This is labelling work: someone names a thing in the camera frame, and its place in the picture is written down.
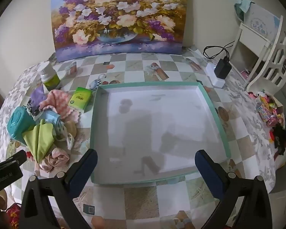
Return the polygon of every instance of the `metal screw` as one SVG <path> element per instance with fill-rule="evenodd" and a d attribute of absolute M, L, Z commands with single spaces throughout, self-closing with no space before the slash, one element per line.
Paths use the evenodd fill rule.
<path fill-rule="evenodd" d="M 32 181 L 35 181 L 35 179 L 36 179 L 36 176 L 31 176 L 31 177 L 29 178 L 29 181 L 32 182 Z"/>
<path fill-rule="evenodd" d="M 235 175 L 234 172 L 229 172 L 229 173 L 228 173 L 228 177 L 230 177 L 230 178 L 235 178 L 236 175 Z"/>
<path fill-rule="evenodd" d="M 64 173 L 63 171 L 61 171 L 61 172 L 58 172 L 58 173 L 56 174 L 56 176 L 57 176 L 58 178 L 62 178 L 62 177 L 65 176 L 65 173 Z"/>

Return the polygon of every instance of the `teal container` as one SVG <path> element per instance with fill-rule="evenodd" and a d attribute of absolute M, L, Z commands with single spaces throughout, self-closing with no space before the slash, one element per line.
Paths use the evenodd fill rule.
<path fill-rule="evenodd" d="M 35 121 L 24 107 L 17 107 L 8 121 L 8 133 L 15 139 L 26 145 L 22 133 L 31 126 L 35 126 Z"/>

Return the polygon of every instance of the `tablecloth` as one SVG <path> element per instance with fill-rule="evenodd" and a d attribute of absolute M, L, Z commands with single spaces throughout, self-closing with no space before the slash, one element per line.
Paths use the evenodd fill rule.
<path fill-rule="evenodd" d="M 202 67 L 192 68 L 186 58 Z M 218 110 L 224 108 L 228 113 L 219 114 L 226 132 L 231 150 L 231 159 L 221 163 L 226 171 L 239 171 L 243 178 L 253 179 L 263 176 L 268 192 L 275 184 L 274 146 L 269 143 L 269 129 L 261 121 L 255 110 L 255 101 L 249 98 L 240 76 L 232 69 L 222 89 L 212 86 L 204 70 L 205 59 L 195 46 L 184 49 L 182 55 L 156 53 L 120 53 L 89 56 L 85 58 L 57 63 L 55 54 L 49 61 L 60 77 L 65 68 L 76 61 L 78 71 L 75 77 L 62 79 L 62 90 L 73 92 L 77 87 L 88 87 L 101 73 L 106 73 L 106 80 L 119 82 L 159 81 L 156 75 L 150 75 L 146 67 L 157 63 L 168 75 L 165 81 L 200 81 Z M 113 64 L 113 69 L 106 65 Z M 15 149 L 8 149 L 10 137 L 6 125 L 14 109 L 25 104 L 32 90 L 40 82 L 37 74 L 39 64 L 28 68 L 19 77 L 9 92 L 0 110 L 0 160 L 6 158 Z M 92 103 L 87 112 L 81 114 L 77 124 L 78 133 L 70 153 L 69 164 L 51 173 L 40 172 L 43 177 L 53 177 L 59 171 L 66 171 L 72 163 L 78 161 L 89 148 Z M 20 146 L 18 150 L 29 149 Z M 21 203 L 28 178 L 34 174 L 34 163 L 27 161 L 21 166 L 23 177 L 7 188 L 12 201 Z M 53 210 L 60 217 L 55 199 L 50 199 Z M 179 210 L 184 210 L 200 228 L 218 204 L 199 173 L 179 178 L 151 183 L 127 185 L 98 185 L 90 180 L 81 195 L 74 202 L 83 217 L 90 223 L 91 217 L 83 213 L 83 204 L 95 207 L 95 215 L 105 218 L 107 228 L 169 228 L 171 219 Z M 234 209 L 231 218 L 236 214 Z"/>

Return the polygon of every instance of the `chair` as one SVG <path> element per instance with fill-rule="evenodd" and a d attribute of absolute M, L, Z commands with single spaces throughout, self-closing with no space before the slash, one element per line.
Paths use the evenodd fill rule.
<path fill-rule="evenodd" d="M 257 92 L 263 89 L 274 95 L 286 83 L 286 36 L 277 35 L 275 44 L 259 74 L 247 86 L 247 92 Z"/>
<path fill-rule="evenodd" d="M 279 27 L 276 36 L 280 35 L 281 28 L 283 24 L 283 16 L 281 16 L 279 21 Z M 263 35 L 257 32 L 257 30 L 253 30 L 248 25 L 245 25 L 244 23 L 240 24 L 239 31 L 236 35 L 235 42 L 233 44 L 232 50 L 231 50 L 231 57 L 234 53 L 235 47 L 237 45 L 237 42 L 240 41 L 243 43 L 247 48 L 249 48 L 256 56 L 258 56 L 258 60 L 255 63 L 250 75 L 247 79 L 245 79 L 245 84 L 248 84 L 250 80 L 252 79 L 254 73 L 256 72 L 257 68 L 259 67 L 260 63 L 262 61 L 266 61 L 269 53 L 271 51 L 271 48 L 274 47 L 274 43 L 272 40 L 265 38 Z"/>

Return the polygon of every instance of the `floral painting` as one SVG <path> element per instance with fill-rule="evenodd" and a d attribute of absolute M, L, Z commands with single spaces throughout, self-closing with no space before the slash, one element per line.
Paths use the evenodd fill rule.
<path fill-rule="evenodd" d="M 180 54 L 187 0 L 51 0 L 59 62 L 119 52 Z"/>

